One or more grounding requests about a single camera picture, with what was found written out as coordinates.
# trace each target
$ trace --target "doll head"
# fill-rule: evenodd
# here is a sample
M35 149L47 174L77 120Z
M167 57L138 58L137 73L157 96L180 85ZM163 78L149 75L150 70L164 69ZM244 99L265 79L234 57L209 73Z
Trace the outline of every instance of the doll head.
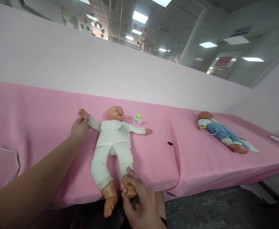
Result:
M116 119L119 121L123 121L124 120L123 109L119 106L110 107L107 111L107 118L108 118L108 120Z
M213 118L213 115L208 111L202 111L200 114L198 114L198 118L199 119Z

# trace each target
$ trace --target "baby doll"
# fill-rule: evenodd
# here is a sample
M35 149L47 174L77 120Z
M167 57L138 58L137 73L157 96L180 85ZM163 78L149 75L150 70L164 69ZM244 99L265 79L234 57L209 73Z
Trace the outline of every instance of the baby doll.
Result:
M123 109L119 106L110 107L107 111L108 120L102 123L98 123L84 109L80 109L78 114L85 119L89 118L88 125L100 132L91 165L91 173L101 194L106 199L104 204L104 217L107 218L112 214L114 206L118 201L114 180L107 166L108 155L117 155L122 183L124 185L123 193L128 198L134 197L136 195L135 188L125 179L127 168L130 167L133 169L133 156L130 150L130 131L135 134L148 135L152 133L152 130L149 128L137 128L123 122L125 116Z
M232 151L247 154L248 151L242 148L242 142L238 136L230 131L226 126L213 119L213 115L207 111L203 111L198 115L198 128L206 127L215 137L223 142Z

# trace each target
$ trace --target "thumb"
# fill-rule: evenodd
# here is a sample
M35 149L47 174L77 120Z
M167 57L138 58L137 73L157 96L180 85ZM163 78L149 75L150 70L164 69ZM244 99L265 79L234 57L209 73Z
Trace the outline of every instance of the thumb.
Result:
M124 213L129 218L134 212L134 207L131 204L130 199L128 197L126 197L123 192L121 193L121 197L122 197L122 201L123 201L122 207L123 207Z

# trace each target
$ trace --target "white onesie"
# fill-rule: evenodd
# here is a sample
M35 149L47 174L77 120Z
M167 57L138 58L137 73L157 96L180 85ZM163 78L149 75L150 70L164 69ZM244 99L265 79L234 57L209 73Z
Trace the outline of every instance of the white onesie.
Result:
M93 116L90 117L88 125L100 132L91 165L91 173L98 188L102 190L113 180L107 166L108 155L117 155L120 175L121 177L126 175L128 167L133 169L130 131L144 135L146 129L137 128L119 120L98 123Z

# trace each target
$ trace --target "baby bottle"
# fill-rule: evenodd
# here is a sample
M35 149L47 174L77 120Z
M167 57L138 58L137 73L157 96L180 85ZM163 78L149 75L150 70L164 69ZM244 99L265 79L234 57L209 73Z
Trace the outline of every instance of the baby bottle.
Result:
M142 122L142 114L137 114L136 118L133 121L133 124L135 126L139 126L141 124L141 122Z

